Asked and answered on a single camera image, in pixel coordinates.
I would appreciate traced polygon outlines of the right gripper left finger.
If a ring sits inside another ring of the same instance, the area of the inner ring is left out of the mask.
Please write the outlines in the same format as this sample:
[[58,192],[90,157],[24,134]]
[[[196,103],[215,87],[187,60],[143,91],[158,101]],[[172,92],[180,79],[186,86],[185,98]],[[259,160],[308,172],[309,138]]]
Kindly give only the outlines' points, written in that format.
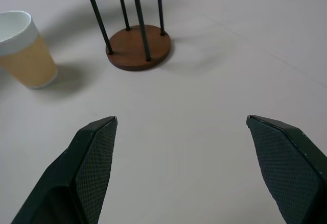
[[117,126],[110,116],[81,128],[46,168],[11,224],[98,224]]

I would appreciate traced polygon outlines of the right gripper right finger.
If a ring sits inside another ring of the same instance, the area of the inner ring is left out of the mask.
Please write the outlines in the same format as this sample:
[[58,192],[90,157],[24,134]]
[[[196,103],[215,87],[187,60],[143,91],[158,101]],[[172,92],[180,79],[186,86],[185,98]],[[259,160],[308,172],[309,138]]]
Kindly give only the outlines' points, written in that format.
[[327,156],[297,127],[256,115],[246,124],[286,224],[327,224]]

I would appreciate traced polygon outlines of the tan ribbed paper cup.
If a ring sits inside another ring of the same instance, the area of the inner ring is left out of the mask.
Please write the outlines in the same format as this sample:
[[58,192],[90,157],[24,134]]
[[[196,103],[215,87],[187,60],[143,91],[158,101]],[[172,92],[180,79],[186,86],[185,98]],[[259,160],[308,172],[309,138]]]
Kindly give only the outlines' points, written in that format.
[[29,89],[43,88],[57,77],[49,49],[25,11],[0,13],[0,68]]

